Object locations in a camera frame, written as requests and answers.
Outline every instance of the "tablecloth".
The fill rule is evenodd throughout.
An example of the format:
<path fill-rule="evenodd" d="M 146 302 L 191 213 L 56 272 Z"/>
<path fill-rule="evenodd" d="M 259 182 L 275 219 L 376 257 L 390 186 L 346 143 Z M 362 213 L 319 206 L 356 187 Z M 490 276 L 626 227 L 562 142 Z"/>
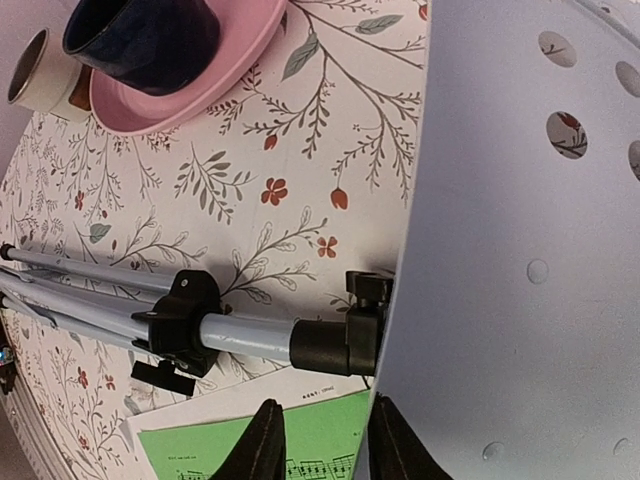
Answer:
<path fill-rule="evenodd" d="M 35 114 L 1 183 L 0 239 L 114 268 L 206 269 L 227 313 L 341 319 L 346 270 L 395 268 L 428 15 L 422 0 L 291 0 L 233 90 L 162 133 L 123 138 L 93 118 Z M 185 397 L 130 379 L 136 358 L 151 359 L 3 316 L 76 477 L 142 478 L 118 426 Z M 283 367 L 223 354 L 196 395 Z"/>

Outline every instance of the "red flower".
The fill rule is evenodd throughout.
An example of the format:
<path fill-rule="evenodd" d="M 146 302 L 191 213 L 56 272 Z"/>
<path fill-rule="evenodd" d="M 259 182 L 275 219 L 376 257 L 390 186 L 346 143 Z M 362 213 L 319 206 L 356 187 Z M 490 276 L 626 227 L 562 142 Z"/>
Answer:
<path fill-rule="evenodd" d="M 78 367 L 78 383 L 82 385 L 82 388 L 86 389 L 89 386 L 89 379 L 87 378 L 87 372 Z"/>
<path fill-rule="evenodd" d="M 104 379 L 107 382 L 107 390 L 115 390 L 116 384 L 113 382 L 113 377 L 111 375 L 105 375 Z"/>
<path fill-rule="evenodd" d="M 78 210 L 82 210 L 82 202 L 84 201 L 84 193 L 78 190 L 78 195 L 76 195 L 76 208 Z"/>
<path fill-rule="evenodd" d="M 573 115 L 561 112 L 558 113 L 558 116 L 560 117 L 560 120 L 562 120 L 562 123 L 564 123 L 567 127 L 573 128 L 574 130 L 580 130 L 580 127 L 582 125 L 580 125 L 578 119 Z"/>
<path fill-rule="evenodd" d="M 346 210 L 349 207 L 349 196 L 340 187 L 331 192 L 331 203 L 334 208 Z"/>
<path fill-rule="evenodd" d="M 267 180 L 267 189 L 262 192 L 262 203 L 271 202 L 274 207 L 280 205 L 280 200 L 285 198 L 289 191 L 285 188 L 287 182 L 284 178 Z"/>
<path fill-rule="evenodd" d="M 320 237 L 318 239 L 318 245 L 320 248 L 318 249 L 318 255 L 320 257 L 324 257 L 325 255 L 329 258 L 336 258 L 336 252 L 333 249 L 338 244 L 338 240 L 336 237 L 329 237 L 329 241 L 327 242 L 324 237 Z"/>
<path fill-rule="evenodd" d="M 264 141 L 264 149 L 265 150 L 273 150 L 276 148 L 278 144 L 278 136 L 277 135 L 269 135 Z"/>
<path fill-rule="evenodd" d="M 426 21 L 429 16 L 429 6 L 426 4 L 420 5 L 420 7 L 418 8 L 418 15 L 420 15 L 421 19 Z"/>
<path fill-rule="evenodd" d="M 84 438 L 82 435 L 78 437 L 78 441 L 80 442 L 80 446 L 83 450 L 89 450 L 89 441 Z"/>

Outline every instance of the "green card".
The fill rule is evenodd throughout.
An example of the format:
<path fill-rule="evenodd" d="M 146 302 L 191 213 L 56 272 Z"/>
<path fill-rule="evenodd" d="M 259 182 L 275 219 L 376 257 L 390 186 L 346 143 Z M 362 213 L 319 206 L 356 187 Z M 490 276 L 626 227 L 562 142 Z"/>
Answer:
<path fill-rule="evenodd" d="M 287 479 L 349 480 L 369 412 L 369 392 L 285 410 Z M 251 418 L 141 432 L 159 480 L 208 480 Z"/>

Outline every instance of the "pink tray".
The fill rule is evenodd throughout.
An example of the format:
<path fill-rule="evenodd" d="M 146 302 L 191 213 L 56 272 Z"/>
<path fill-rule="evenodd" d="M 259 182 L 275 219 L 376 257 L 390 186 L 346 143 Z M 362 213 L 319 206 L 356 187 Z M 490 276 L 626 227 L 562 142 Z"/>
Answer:
<path fill-rule="evenodd" d="M 275 34 L 287 0 L 207 0 L 222 29 L 218 53 L 193 83 L 152 97 L 101 72 L 91 78 L 91 104 L 100 125 L 123 135 L 174 127 L 224 95 L 251 68 Z"/>

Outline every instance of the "cup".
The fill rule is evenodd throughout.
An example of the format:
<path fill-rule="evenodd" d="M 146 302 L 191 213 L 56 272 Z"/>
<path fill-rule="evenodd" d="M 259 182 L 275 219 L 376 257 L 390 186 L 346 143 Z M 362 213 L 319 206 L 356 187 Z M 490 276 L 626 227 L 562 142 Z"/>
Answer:
<path fill-rule="evenodd" d="M 81 0 L 64 51 L 148 95 L 177 92 L 213 59 L 220 24 L 205 0 Z"/>
<path fill-rule="evenodd" d="M 9 84 L 7 100 L 72 122 L 91 115 L 91 69 L 65 55 L 62 41 L 48 29 L 29 42 Z"/>

